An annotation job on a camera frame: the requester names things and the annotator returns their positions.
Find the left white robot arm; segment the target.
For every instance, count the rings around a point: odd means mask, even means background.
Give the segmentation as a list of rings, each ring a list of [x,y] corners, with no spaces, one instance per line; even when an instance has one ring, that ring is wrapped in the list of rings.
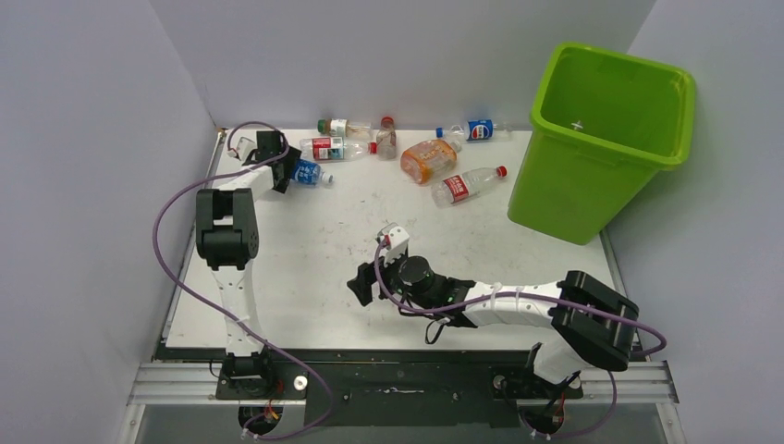
[[[262,335],[253,291],[253,261],[260,247],[255,199],[285,177],[286,159],[261,163],[288,148],[278,130],[263,130],[258,142],[243,138],[237,176],[197,192],[196,247],[216,283],[226,322],[226,357],[219,380],[243,396],[269,398],[282,390],[272,353]]]

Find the blue label water bottle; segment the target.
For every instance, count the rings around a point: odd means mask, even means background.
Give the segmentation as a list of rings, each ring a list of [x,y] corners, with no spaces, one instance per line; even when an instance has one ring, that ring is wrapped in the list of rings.
[[[290,178],[307,186],[331,186],[335,182],[332,174],[324,171],[317,163],[305,159],[297,160]]]

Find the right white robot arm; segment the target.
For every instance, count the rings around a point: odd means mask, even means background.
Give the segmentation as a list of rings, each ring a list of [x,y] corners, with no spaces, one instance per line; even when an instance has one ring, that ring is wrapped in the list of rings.
[[[359,303],[379,298],[401,315],[425,317],[441,327],[493,325],[544,328],[550,341],[531,348],[522,374],[524,387],[545,396],[582,370],[627,370],[639,308],[593,276],[571,270],[561,280],[504,286],[436,273],[420,255],[380,244],[371,262],[362,263],[347,283]]]

